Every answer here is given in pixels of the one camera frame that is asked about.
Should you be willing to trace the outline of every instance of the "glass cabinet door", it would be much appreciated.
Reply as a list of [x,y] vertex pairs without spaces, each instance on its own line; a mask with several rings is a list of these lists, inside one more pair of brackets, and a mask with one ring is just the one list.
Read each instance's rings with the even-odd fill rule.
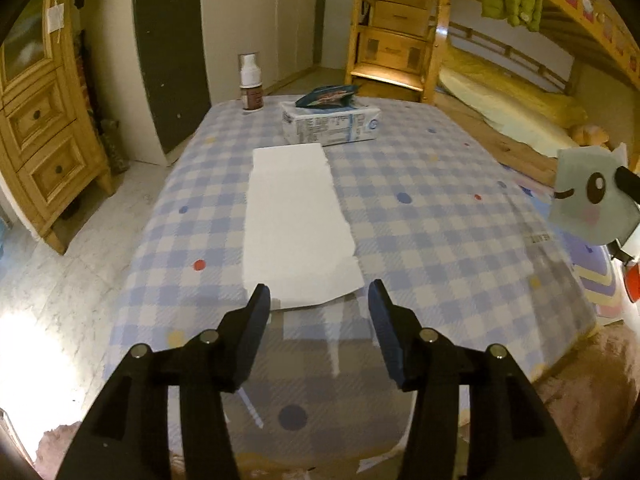
[[59,0],[30,0],[0,47],[0,92],[4,105],[62,64],[60,32],[47,34],[46,9]]
[[4,40],[3,61],[7,82],[44,59],[43,2],[31,0]]

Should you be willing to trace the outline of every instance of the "brown label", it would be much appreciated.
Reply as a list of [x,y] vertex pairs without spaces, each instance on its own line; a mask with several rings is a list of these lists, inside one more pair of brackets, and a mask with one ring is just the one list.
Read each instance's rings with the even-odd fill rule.
[[262,108],[262,86],[241,88],[242,108],[244,110],[259,110]]

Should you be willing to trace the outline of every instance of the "stuffed toy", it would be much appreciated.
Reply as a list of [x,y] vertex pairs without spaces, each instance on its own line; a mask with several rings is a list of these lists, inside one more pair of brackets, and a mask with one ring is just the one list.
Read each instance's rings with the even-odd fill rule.
[[602,146],[609,149],[609,134],[596,124],[576,124],[569,130],[569,136],[579,146]]

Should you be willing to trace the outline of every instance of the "cartoon eye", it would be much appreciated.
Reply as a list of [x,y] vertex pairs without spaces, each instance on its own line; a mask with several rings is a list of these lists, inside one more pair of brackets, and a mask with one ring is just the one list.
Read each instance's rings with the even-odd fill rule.
[[607,182],[601,173],[591,173],[587,181],[587,198],[592,204],[599,204],[607,191]]

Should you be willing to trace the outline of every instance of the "wooden ladder stairs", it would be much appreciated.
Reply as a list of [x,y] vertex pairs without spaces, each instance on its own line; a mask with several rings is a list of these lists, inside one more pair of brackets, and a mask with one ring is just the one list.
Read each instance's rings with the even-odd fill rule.
[[450,0],[353,0],[345,83],[378,82],[388,95],[369,95],[432,104],[449,13]]

